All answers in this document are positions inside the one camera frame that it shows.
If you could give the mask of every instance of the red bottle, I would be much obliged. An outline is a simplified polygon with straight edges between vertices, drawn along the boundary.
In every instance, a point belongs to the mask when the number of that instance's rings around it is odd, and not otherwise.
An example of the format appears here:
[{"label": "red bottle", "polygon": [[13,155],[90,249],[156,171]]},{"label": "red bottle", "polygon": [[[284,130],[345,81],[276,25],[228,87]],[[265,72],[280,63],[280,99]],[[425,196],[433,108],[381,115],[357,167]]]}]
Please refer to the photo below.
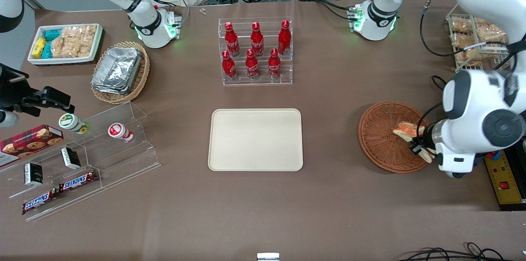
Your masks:
[{"label": "red bottle", "polygon": [[278,35],[278,52],[280,55],[289,55],[291,54],[291,39],[292,34],[289,27],[291,22],[283,20],[281,22],[281,31]]},{"label": "red bottle", "polygon": [[247,51],[247,60],[245,61],[245,65],[247,65],[248,78],[256,81],[259,79],[259,69],[258,60],[254,55],[254,51],[249,48]]},{"label": "red bottle", "polygon": [[252,41],[252,49],[256,57],[263,55],[263,34],[259,30],[259,23],[256,21],[252,23],[252,35],[250,35],[250,41]]},{"label": "red bottle", "polygon": [[230,58],[230,53],[228,51],[223,51],[223,71],[225,71],[225,76],[227,81],[236,81],[237,72],[235,71],[235,63]]},{"label": "red bottle", "polygon": [[270,51],[270,58],[268,59],[268,73],[270,74],[270,79],[276,80],[281,76],[281,60],[278,57],[278,50],[272,48]]},{"label": "red bottle", "polygon": [[239,40],[237,39],[237,34],[233,30],[232,23],[225,23],[225,30],[227,31],[225,34],[225,41],[227,42],[228,51],[233,57],[237,57],[240,54]]}]

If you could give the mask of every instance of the red cookie box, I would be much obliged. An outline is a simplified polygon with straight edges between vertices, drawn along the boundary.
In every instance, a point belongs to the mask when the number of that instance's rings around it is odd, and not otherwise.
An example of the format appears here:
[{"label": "red cookie box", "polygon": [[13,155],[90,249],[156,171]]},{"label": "red cookie box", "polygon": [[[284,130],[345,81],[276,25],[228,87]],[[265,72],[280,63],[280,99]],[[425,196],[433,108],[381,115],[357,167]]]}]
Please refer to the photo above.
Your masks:
[{"label": "red cookie box", "polygon": [[41,125],[0,142],[0,167],[64,141],[56,128]]}]

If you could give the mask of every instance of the wicker basket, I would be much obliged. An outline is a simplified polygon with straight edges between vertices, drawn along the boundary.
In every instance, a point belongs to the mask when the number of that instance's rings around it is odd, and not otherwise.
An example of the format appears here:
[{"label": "wicker basket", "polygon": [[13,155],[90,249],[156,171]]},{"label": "wicker basket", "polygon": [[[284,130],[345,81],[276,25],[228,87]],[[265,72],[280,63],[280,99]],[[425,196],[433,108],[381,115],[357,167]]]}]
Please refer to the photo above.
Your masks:
[{"label": "wicker basket", "polygon": [[[416,124],[422,115],[402,102],[380,102],[367,109],[358,124],[360,145],[367,156],[382,169],[393,173],[413,173],[426,166],[413,154],[407,142],[393,134],[399,122]],[[423,126],[428,126],[426,119]]]},{"label": "wicker basket", "polygon": [[[135,48],[138,51],[141,51],[141,62],[139,63],[140,66],[137,69],[135,79],[131,85],[131,91],[127,95],[109,94],[107,92],[98,91],[94,89],[94,87],[92,87],[92,91],[93,94],[101,101],[109,102],[111,104],[122,104],[137,98],[141,90],[143,90],[143,87],[146,84],[146,78],[148,78],[148,72],[150,72],[150,59],[148,58],[145,49],[140,44],[135,42],[121,42],[113,45],[113,47]],[[109,48],[100,56],[97,66],[95,66],[93,71],[93,75],[95,75],[97,72],[100,62],[102,62],[104,55],[106,55],[108,51]]]}]

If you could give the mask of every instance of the table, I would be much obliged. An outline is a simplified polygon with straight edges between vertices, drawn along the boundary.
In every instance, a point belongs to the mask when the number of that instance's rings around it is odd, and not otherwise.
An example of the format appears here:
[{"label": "table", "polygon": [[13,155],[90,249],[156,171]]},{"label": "table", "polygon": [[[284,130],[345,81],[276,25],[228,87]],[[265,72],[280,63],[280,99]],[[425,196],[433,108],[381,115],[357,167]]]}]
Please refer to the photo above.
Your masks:
[{"label": "table", "polygon": [[[436,165],[395,175],[370,162],[358,143],[358,120],[371,104],[398,100],[423,112],[441,98],[430,76],[453,76],[453,59],[433,56],[420,42],[424,1],[406,0],[381,42],[351,34],[344,20],[314,2],[205,7],[206,16],[192,8],[180,40],[147,49],[152,70],[134,101],[148,114],[145,132],[162,166],[35,223],[24,222],[19,204],[0,194],[2,259],[253,260],[258,252],[279,252],[284,261],[380,261],[422,247],[464,251],[468,241],[520,259],[526,218],[496,212],[484,167],[463,179]],[[427,42],[440,53],[450,51],[441,22],[454,3],[434,0],[426,15]],[[265,16],[294,19],[293,85],[223,87],[218,19]],[[65,23],[100,23],[103,50],[137,41],[123,11],[36,12],[37,26]],[[90,91],[93,68],[23,65],[32,87],[71,94],[80,118],[111,107]],[[300,110],[303,169],[210,171],[210,117],[218,108]],[[21,115],[0,138],[55,124],[61,114]]]}]

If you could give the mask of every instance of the acrylic bottle rack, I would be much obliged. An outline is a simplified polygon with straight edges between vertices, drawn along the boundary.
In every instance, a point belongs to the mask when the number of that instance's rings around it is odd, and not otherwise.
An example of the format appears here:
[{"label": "acrylic bottle rack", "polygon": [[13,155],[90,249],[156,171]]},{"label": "acrylic bottle rack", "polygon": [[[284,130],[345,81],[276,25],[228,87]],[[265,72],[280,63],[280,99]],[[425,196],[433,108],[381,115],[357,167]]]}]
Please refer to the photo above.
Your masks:
[{"label": "acrylic bottle rack", "polygon": [[[268,73],[268,59],[270,58],[270,50],[278,48],[278,34],[281,30],[281,22],[286,19],[291,22],[289,30],[291,30],[291,51],[288,55],[278,55],[281,59],[281,77],[272,80]],[[259,79],[253,81],[248,77],[245,60],[247,58],[247,50],[252,47],[250,35],[252,34],[252,23],[257,21],[260,25],[261,34],[263,34],[264,52],[261,57],[258,57]],[[225,43],[225,23],[231,22],[233,29],[238,36],[240,54],[237,57],[232,57],[235,62],[235,69],[238,74],[236,81],[227,81],[225,72],[222,70],[221,52],[227,49]],[[267,17],[267,18],[229,18],[219,19],[218,27],[219,37],[219,66],[221,69],[221,77],[223,85],[287,85],[293,83],[293,21],[291,17]]]}]

